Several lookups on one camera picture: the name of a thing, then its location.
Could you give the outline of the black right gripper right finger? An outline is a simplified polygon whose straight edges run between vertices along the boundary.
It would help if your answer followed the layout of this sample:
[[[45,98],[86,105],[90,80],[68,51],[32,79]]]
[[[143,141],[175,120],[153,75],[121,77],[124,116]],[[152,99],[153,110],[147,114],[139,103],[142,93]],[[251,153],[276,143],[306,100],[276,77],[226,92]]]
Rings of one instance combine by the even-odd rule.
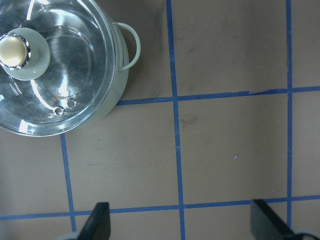
[[[255,240],[292,240],[295,236],[263,199],[250,203],[250,232]]]

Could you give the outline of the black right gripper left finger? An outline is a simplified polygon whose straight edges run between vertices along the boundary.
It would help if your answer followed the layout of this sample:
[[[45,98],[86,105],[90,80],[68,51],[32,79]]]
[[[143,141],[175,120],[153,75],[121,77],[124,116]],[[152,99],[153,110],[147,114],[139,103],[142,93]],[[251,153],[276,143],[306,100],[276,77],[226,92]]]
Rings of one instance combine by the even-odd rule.
[[[108,202],[98,202],[83,228],[79,240],[108,240],[111,236],[110,206]]]

